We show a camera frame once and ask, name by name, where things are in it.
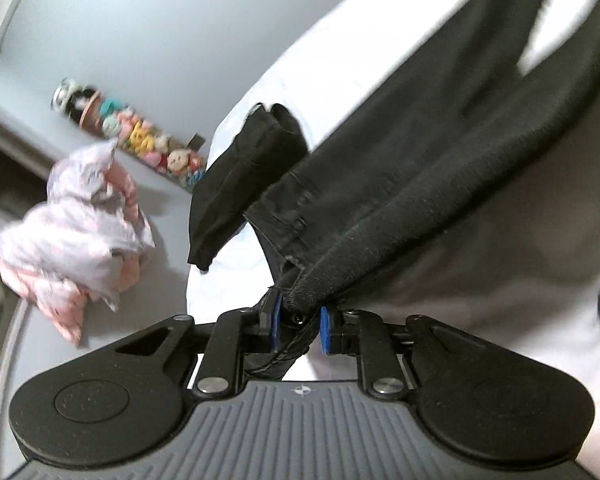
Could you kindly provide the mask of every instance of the silver screw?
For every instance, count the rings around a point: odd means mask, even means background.
[[[374,381],[374,390],[379,394],[397,394],[404,389],[404,383],[395,377],[383,377]]]
[[[198,381],[198,389],[204,394],[220,394],[229,387],[229,381],[222,377],[207,377]]]

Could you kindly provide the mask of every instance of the white fabric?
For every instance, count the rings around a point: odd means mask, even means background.
[[[231,144],[257,102],[287,106],[313,149],[464,1],[344,1],[238,102],[216,131],[210,162]],[[557,48],[595,1],[547,0],[520,60],[521,72]],[[596,126],[578,128],[363,307],[396,322],[427,314],[578,378],[597,407],[580,460],[600,476],[600,123]],[[247,226],[222,248],[208,273],[191,268],[188,312],[198,322],[211,322],[226,310],[254,305],[271,283]],[[314,344],[285,379],[353,376],[352,358],[325,358]]]

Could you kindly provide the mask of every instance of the ribbed gray surface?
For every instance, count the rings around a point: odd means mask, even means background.
[[[252,381],[198,406],[165,447],[117,468],[62,471],[29,463],[14,480],[590,480],[574,463],[498,472],[444,453],[396,402],[355,383]]]

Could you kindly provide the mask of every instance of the screw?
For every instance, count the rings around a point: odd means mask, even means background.
[[[383,377],[374,381],[374,390],[379,394],[391,395],[397,394],[404,389],[404,383],[395,377]]]
[[[206,377],[198,381],[198,389],[204,394],[220,394],[229,387],[229,381],[222,377]]]

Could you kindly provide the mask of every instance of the gray surface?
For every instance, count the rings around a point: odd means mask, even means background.
[[[307,385],[309,392],[302,388]],[[13,480],[33,478],[592,479],[573,462],[532,472],[494,471],[462,462],[433,444],[403,404],[371,399],[355,383],[256,381],[235,399],[198,406],[176,438],[135,463],[71,472],[32,462]]]
[[[339,1],[22,0],[0,54],[0,124],[51,158],[91,142],[49,109],[58,82],[71,76],[129,101],[181,139],[197,132],[210,141],[245,91]],[[139,184],[157,256],[118,313],[88,308],[78,349],[39,311],[27,312],[0,400],[0,478],[22,462],[6,407],[24,381],[186,310],[189,195],[119,158]]]

